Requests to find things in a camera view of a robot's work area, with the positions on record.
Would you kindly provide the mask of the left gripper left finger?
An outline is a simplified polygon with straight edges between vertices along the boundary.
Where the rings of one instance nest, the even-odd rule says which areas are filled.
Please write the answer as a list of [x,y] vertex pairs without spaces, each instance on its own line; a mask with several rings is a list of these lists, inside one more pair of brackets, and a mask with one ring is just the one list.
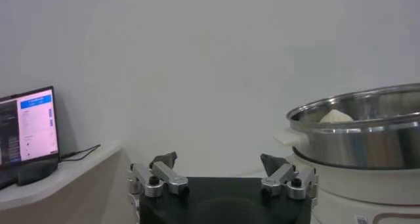
[[177,174],[173,167],[176,152],[156,156],[148,165],[132,163],[127,171],[128,193],[132,196],[143,194],[148,198],[159,198],[164,187],[170,194],[186,196],[190,192],[187,177]]

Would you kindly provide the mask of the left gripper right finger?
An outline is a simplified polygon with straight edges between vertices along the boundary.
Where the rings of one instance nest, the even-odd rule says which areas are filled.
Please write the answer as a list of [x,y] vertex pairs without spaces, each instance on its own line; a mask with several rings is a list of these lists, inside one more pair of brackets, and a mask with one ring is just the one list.
[[297,168],[285,158],[268,154],[260,155],[267,176],[261,179],[263,200],[270,200],[285,191],[292,200],[317,199],[318,174],[314,167]]

